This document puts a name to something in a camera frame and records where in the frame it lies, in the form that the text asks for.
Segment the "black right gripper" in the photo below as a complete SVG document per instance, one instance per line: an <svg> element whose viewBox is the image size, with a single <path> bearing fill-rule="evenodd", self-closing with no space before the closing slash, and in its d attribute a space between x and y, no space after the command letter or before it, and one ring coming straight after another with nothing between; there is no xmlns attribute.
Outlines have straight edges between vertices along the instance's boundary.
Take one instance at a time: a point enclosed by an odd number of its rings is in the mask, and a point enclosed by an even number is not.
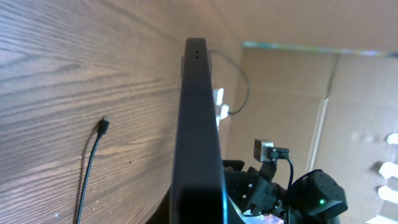
<svg viewBox="0 0 398 224"><path fill-rule="evenodd" d="M250 167L243 171L244 162L223 160L227 194L242 214L259 216L269 213L277 204L275 185Z"/></svg>

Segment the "blue Samsung Galaxy smartphone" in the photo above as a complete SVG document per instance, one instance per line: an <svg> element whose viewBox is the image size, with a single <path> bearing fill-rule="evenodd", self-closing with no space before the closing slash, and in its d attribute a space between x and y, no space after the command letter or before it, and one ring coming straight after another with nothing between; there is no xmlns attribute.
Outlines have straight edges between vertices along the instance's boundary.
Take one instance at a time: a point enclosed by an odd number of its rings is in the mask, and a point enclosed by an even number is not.
<svg viewBox="0 0 398 224"><path fill-rule="evenodd" d="M185 43L170 186L170 221L228 221L228 198L204 38L188 38Z"/></svg>

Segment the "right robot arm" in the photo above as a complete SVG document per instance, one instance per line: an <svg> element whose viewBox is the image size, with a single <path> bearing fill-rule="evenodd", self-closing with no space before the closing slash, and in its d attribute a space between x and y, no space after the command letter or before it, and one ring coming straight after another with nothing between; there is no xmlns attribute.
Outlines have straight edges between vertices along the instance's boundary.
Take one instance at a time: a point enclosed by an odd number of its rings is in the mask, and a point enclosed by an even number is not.
<svg viewBox="0 0 398 224"><path fill-rule="evenodd" d="M321 169L304 174L288 187L272 181L277 162L263 162L260 170L243 170L244 162L224 160L224 176L232 223L266 221L281 223L340 223L347 211L345 191Z"/></svg>

